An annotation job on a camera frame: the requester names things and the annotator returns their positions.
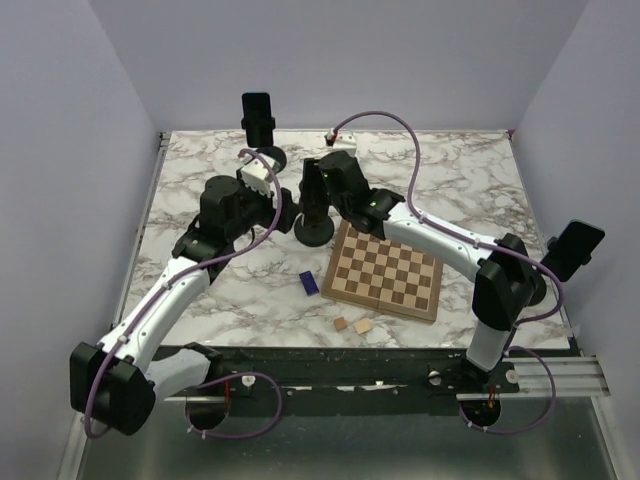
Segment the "aluminium extrusion rail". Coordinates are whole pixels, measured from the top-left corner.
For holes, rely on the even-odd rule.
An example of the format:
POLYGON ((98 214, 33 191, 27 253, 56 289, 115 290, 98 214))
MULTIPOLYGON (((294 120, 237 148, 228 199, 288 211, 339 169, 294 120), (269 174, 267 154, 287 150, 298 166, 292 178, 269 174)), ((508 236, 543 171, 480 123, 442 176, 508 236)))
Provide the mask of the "aluminium extrusion rail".
POLYGON ((495 385, 498 400, 543 399, 552 395, 554 381, 558 398, 606 397, 610 390, 604 373, 595 357, 546 357, 545 366, 535 358, 511 358, 494 371, 491 381, 480 389, 458 389, 447 386, 458 400, 489 398, 495 385))

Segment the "brown wooden cube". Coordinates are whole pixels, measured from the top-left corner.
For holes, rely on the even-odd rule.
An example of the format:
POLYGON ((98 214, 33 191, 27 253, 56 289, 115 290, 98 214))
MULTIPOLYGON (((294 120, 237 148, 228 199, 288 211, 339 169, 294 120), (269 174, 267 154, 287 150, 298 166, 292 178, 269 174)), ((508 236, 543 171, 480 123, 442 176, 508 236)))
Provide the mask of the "brown wooden cube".
POLYGON ((347 322, 343 317, 336 318, 334 320, 334 327, 337 331, 342 331, 347 328, 347 322))

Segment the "silver black smartphone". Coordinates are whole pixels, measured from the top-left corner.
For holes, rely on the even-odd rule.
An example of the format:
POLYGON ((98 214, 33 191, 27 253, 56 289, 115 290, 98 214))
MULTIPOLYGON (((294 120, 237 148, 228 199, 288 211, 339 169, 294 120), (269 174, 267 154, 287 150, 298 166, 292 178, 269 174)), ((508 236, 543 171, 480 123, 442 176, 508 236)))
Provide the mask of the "silver black smartphone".
POLYGON ((328 217, 329 200, 317 159, 304 160, 299 190, 302 224, 310 227, 323 222, 328 217))

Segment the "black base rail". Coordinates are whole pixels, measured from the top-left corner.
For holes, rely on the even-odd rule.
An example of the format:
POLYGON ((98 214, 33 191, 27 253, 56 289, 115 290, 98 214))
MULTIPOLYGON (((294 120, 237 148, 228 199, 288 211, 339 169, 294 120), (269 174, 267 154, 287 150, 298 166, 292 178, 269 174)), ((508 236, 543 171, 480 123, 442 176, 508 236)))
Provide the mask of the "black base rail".
POLYGON ((217 347, 209 354, 211 382, 188 388, 197 414, 227 405, 235 417, 456 414, 463 396, 519 392, 507 378, 512 363, 490 374, 467 365, 460 349, 217 347))

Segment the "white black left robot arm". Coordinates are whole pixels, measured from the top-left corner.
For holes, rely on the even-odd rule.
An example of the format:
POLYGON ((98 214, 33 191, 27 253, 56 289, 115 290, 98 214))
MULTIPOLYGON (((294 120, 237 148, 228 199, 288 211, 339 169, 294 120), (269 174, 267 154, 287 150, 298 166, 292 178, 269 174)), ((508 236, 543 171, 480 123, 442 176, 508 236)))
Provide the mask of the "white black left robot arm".
POLYGON ((200 209, 177 240, 160 278, 130 314, 96 344, 80 343, 70 356, 71 406, 93 424, 124 435, 138 432, 155 405, 182 390, 214 393, 232 379, 213 348, 191 342, 163 360, 155 355, 184 311, 240 256, 235 241, 261 226, 289 232, 299 214, 289 189, 277 180, 214 176, 200 209))

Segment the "wooden chessboard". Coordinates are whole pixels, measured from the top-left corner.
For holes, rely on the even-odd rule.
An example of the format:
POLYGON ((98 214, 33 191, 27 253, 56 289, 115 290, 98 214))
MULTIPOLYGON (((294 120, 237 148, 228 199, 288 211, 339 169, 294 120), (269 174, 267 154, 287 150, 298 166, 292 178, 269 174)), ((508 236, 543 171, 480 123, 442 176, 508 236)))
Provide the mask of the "wooden chessboard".
POLYGON ((433 323, 443 264, 404 244, 380 240, 342 221, 321 289, 325 298, 433 323))

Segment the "black phone stand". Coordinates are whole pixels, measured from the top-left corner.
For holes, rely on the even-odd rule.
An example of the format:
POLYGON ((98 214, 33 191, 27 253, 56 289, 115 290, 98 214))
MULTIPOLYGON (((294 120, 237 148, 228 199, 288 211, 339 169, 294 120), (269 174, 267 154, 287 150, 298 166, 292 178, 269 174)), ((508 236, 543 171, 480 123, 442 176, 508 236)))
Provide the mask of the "black phone stand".
POLYGON ((245 131, 247 145, 256 152, 274 159, 274 170, 280 173, 287 165, 285 152, 274 144, 275 119, 273 117, 250 116, 246 114, 241 120, 245 131))
MULTIPOLYGON (((556 276, 559 276, 559 272, 561 270, 560 263, 557 256, 557 243, 558 238, 553 236, 547 242, 547 253, 542 259, 541 263, 549 268, 556 276)), ((535 272, 534 273, 534 293, 529 301, 529 306, 536 306, 540 304, 547 294, 547 286, 546 281, 543 278, 543 274, 535 272)))
POLYGON ((304 217, 300 216, 294 223, 294 235, 304 246, 317 248, 326 245, 333 237, 335 231, 334 222, 326 217, 315 225, 305 225, 304 217))

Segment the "light wooden cube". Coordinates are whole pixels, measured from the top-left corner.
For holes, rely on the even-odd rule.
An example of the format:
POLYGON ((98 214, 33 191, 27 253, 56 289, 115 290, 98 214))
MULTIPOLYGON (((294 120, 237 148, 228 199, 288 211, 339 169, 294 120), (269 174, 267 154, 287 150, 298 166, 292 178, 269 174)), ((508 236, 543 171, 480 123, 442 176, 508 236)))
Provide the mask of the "light wooden cube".
POLYGON ((354 323, 354 329, 358 335, 364 335, 372 330, 372 325, 369 319, 363 318, 354 323))

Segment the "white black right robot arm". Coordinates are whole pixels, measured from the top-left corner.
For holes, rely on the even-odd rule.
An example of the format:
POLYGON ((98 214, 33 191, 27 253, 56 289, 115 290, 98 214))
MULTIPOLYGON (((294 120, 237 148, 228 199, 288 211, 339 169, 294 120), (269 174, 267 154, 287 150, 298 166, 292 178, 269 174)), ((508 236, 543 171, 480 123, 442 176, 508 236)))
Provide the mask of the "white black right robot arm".
POLYGON ((460 379, 474 392, 493 384, 516 320, 533 298, 546 295, 542 277, 553 273, 527 255, 517 236, 467 233, 429 218, 400 194, 370 187, 358 160, 343 151, 326 155, 318 167, 331 204, 356 230, 426 252, 474 282, 478 323, 460 379))

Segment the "blue phone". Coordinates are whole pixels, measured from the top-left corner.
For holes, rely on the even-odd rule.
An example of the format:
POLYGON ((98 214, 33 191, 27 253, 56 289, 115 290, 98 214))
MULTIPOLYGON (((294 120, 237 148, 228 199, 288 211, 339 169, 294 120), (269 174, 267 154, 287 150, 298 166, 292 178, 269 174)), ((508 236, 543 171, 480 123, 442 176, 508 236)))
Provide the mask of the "blue phone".
POLYGON ((603 229, 581 220, 571 220, 559 236, 549 239, 541 263, 561 282, 567 282, 591 261, 593 251, 604 237, 603 229))

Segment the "black phone in back stand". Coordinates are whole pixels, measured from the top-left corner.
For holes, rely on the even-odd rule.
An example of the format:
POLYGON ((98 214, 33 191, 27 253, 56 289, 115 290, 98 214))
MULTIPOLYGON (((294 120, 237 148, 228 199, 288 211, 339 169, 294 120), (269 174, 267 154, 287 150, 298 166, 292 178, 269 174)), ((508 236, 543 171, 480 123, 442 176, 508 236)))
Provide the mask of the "black phone in back stand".
POLYGON ((275 118, 272 115, 271 99, 267 92, 242 94, 243 118, 241 127, 245 131, 250 148, 266 148, 274 145, 275 118))

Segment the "black back phone stand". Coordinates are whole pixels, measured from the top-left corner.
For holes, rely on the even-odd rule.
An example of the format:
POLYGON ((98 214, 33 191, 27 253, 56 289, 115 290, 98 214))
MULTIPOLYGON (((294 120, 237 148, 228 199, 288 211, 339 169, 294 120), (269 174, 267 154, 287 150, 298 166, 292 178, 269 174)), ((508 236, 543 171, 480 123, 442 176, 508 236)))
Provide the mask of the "black back phone stand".
POLYGON ((245 131, 247 145, 256 152, 274 159, 274 170, 280 173, 287 165, 285 152, 274 144, 275 119, 273 117, 250 116, 246 114, 241 120, 245 131))

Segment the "dark blue rectangular block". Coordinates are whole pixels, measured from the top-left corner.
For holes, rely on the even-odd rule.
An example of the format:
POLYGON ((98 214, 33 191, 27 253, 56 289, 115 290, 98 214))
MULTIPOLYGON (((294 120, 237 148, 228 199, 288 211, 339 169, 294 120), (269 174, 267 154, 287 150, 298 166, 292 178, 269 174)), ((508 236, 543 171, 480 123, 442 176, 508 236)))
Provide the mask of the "dark blue rectangular block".
POLYGON ((319 293, 318 285, 314 279, 313 274, 310 271, 301 272, 299 274, 299 279, 307 296, 312 296, 319 293))

